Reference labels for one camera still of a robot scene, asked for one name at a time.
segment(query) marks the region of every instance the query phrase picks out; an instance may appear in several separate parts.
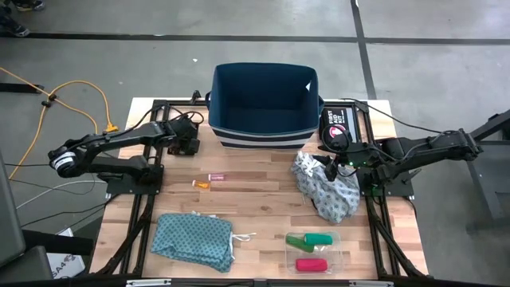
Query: clear plastic tray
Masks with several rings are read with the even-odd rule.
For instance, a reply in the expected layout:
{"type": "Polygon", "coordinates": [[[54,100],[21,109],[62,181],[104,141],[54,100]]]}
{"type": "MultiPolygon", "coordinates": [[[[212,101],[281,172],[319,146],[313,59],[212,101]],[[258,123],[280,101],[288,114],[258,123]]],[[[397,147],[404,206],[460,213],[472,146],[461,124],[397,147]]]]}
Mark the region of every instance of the clear plastic tray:
{"type": "MultiPolygon", "coordinates": [[[[287,244],[284,238],[285,244],[285,265],[287,271],[290,274],[337,274],[342,271],[343,258],[340,250],[340,236],[336,232],[320,232],[320,234],[327,234],[333,238],[333,244],[316,245],[312,253],[300,250],[292,245],[287,244]],[[296,269],[296,259],[309,259],[309,258],[322,258],[328,262],[328,269],[323,272],[300,272],[296,269]]],[[[289,232],[285,235],[293,236],[295,238],[304,238],[305,233],[293,233],[289,232]]]]}

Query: pink object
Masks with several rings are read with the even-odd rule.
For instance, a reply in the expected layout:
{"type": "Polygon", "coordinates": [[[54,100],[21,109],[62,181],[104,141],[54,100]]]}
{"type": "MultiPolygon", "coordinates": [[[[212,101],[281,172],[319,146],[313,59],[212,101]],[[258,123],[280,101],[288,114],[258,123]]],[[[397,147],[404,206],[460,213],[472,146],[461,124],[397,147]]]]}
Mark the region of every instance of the pink object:
{"type": "Polygon", "coordinates": [[[324,272],[328,269],[325,259],[296,259],[296,269],[300,272],[324,272]]]}
{"type": "Polygon", "coordinates": [[[225,175],[222,174],[209,174],[209,181],[225,180],[225,175]]]}

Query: wooden tabletop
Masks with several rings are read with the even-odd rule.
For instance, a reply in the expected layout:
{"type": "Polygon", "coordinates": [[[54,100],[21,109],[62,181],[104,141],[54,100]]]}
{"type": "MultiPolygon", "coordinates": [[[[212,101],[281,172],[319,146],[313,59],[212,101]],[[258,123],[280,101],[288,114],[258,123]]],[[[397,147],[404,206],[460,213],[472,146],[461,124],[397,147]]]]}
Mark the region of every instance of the wooden tabletop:
{"type": "MultiPolygon", "coordinates": [[[[135,124],[152,106],[155,98],[134,98],[126,128],[135,124]]],[[[369,104],[391,113],[387,100],[369,100],[369,104]]],[[[205,107],[176,107],[185,112],[195,110],[206,118],[199,128],[200,151],[193,157],[163,153],[165,166],[163,188],[156,196],[152,215],[144,277],[200,278],[299,278],[299,279],[373,279],[375,272],[371,234],[365,202],[355,215],[339,225],[331,224],[316,214],[310,199],[303,200],[296,180],[289,170],[296,151],[250,151],[223,147],[208,125],[205,107]],[[226,175],[225,181],[212,182],[209,191],[191,186],[193,180],[207,180],[209,173],[226,175]],[[228,273],[203,265],[171,260],[149,252],[157,219],[166,213],[216,214],[233,223],[235,234],[255,232],[249,242],[234,241],[235,261],[228,273]],[[341,237],[343,271],[332,275],[291,275],[285,268],[284,236],[288,232],[335,231],[341,237]]],[[[376,139],[395,137],[393,120],[374,110],[370,111],[376,139]]],[[[317,154],[320,141],[313,135],[303,151],[317,154]]],[[[126,147],[120,158],[141,155],[142,146],[126,147]]],[[[103,267],[126,237],[132,195],[121,195],[106,206],[91,272],[103,267]]],[[[418,225],[410,204],[388,198],[388,209],[395,241],[408,258],[423,273],[427,273],[418,225]]],[[[131,252],[132,270],[138,251],[139,238],[131,252]]],[[[390,270],[386,244],[381,245],[385,266],[390,270]]]]}

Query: gray floor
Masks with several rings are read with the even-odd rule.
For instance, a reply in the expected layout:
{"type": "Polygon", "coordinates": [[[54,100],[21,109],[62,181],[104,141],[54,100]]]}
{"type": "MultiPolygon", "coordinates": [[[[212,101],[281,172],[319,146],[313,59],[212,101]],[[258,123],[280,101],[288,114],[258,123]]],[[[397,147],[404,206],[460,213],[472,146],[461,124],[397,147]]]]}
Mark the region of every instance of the gray floor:
{"type": "MultiPolygon", "coordinates": [[[[37,14],[15,15],[33,31],[196,35],[356,35],[348,0],[48,0],[37,14]]],[[[504,0],[360,0],[367,37],[510,38],[510,2],[504,0]]],[[[206,92],[214,66],[231,61],[280,61],[309,65],[324,98],[366,99],[357,44],[228,41],[92,41],[0,38],[0,64],[48,88],[82,79],[108,95],[112,120],[124,125],[134,96],[190,96],[206,92]]],[[[508,45],[368,45],[379,99],[394,116],[434,129],[483,124],[510,108],[508,45]]],[[[14,81],[0,74],[0,81],[14,81]]],[[[105,125],[100,95],[88,87],[60,93],[69,104],[105,125]]],[[[2,94],[0,148],[16,163],[36,130],[43,96],[2,94]]],[[[426,136],[397,125],[398,134],[426,136]]],[[[49,110],[36,147],[26,163],[45,163],[48,150],[92,132],[82,116],[55,106],[49,110]]],[[[48,168],[26,167],[16,179],[45,186],[68,182],[48,168]]],[[[85,192],[90,183],[67,187],[85,192]]],[[[469,236],[465,225],[486,210],[465,163],[442,162],[413,180],[418,224],[430,274],[450,280],[507,285],[508,231],[469,236]]],[[[12,183],[18,205],[44,188],[12,183]]],[[[54,191],[18,210],[23,223],[66,210],[84,210],[104,201],[104,185],[77,197],[54,191]]],[[[60,216],[29,226],[57,232],[85,214],[60,216]]],[[[76,227],[100,216],[98,212],[76,227]]]]}

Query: blue fabric bin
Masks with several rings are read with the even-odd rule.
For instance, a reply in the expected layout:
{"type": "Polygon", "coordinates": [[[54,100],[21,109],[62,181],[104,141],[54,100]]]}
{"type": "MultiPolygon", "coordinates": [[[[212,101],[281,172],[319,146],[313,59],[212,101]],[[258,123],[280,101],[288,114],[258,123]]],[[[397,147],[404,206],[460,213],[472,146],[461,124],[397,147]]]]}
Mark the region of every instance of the blue fabric bin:
{"type": "Polygon", "coordinates": [[[302,148],[324,106],[314,69],[233,63],[214,70],[209,125],[225,147],[302,148]]]}

